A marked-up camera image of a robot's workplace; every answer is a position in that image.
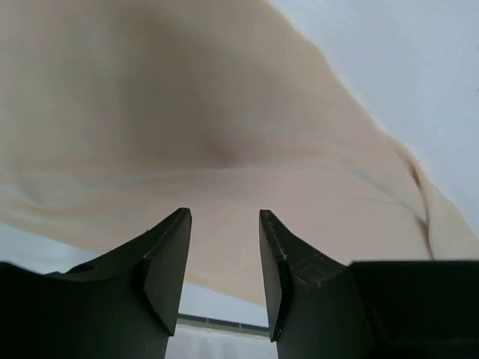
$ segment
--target fabric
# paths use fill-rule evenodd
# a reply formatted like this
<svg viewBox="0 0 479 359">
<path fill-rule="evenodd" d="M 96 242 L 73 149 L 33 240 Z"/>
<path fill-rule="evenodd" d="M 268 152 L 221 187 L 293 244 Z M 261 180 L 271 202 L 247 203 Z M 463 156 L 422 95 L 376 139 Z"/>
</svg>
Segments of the fabric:
<svg viewBox="0 0 479 359">
<path fill-rule="evenodd" d="M 342 263 L 479 257 L 261 0 L 5 1 L 0 26 L 4 223 L 101 254 L 187 206 L 186 280 L 258 304 L 260 209 Z"/>
</svg>

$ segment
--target beige cloth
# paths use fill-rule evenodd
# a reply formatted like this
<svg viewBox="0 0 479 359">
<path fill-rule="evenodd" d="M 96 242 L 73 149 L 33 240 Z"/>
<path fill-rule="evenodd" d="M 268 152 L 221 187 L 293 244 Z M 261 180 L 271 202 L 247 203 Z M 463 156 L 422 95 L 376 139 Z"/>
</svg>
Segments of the beige cloth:
<svg viewBox="0 0 479 359">
<path fill-rule="evenodd" d="M 260 304 L 260 209 L 343 263 L 479 257 L 261 0 L 3 1 L 0 26 L 5 223 L 102 253 L 187 206 L 186 279 Z"/>
</svg>

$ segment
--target black robotic claw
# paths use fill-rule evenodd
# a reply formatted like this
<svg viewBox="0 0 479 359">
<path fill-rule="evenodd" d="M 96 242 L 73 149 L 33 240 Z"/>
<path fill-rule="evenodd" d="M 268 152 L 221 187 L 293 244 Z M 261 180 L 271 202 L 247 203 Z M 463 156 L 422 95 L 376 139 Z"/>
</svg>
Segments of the black robotic claw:
<svg viewBox="0 0 479 359">
<path fill-rule="evenodd" d="M 0 263 L 0 358 L 163 358 L 174 334 L 192 218 L 152 230 L 68 273 Z"/>
<path fill-rule="evenodd" d="M 479 358 L 479 262 L 343 266 L 260 212 L 279 359 Z"/>
</svg>

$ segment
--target white surface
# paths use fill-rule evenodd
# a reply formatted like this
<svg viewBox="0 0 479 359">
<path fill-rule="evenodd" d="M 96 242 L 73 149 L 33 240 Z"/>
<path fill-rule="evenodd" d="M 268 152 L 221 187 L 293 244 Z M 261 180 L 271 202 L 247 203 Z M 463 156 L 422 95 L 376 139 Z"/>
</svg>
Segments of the white surface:
<svg viewBox="0 0 479 359">
<path fill-rule="evenodd" d="M 168 341 L 166 359 L 277 359 L 267 338 L 179 325 Z"/>
<path fill-rule="evenodd" d="M 479 233 L 479 1 L 269 0 Z"/>
<path fill-rule="evenodd" d="M 95 254 L 0 224 L 0 262 L 36 271 L 68 271 Z M 185 283 L 180 313 L 267 327 L 266 308 Z"/>
</svg>

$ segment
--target black plastic part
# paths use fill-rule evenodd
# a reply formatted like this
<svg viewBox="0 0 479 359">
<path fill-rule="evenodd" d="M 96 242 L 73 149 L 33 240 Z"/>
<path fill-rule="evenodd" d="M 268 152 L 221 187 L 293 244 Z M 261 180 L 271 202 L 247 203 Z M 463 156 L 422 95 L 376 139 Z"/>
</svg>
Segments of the black plastic part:
<svg viewBox="0 0 479 359">
<path fill-rule="evenodd" d="M 163 358 L 174 334 L 192 218 L 152 230 L 68 273 L 0 263 L 0 358 Z"/>
<path fill-rule="evenodd" d="M 260 212 L 279 359 L 479 358 L 479 262 L 343 266 Z"/>
</svg>

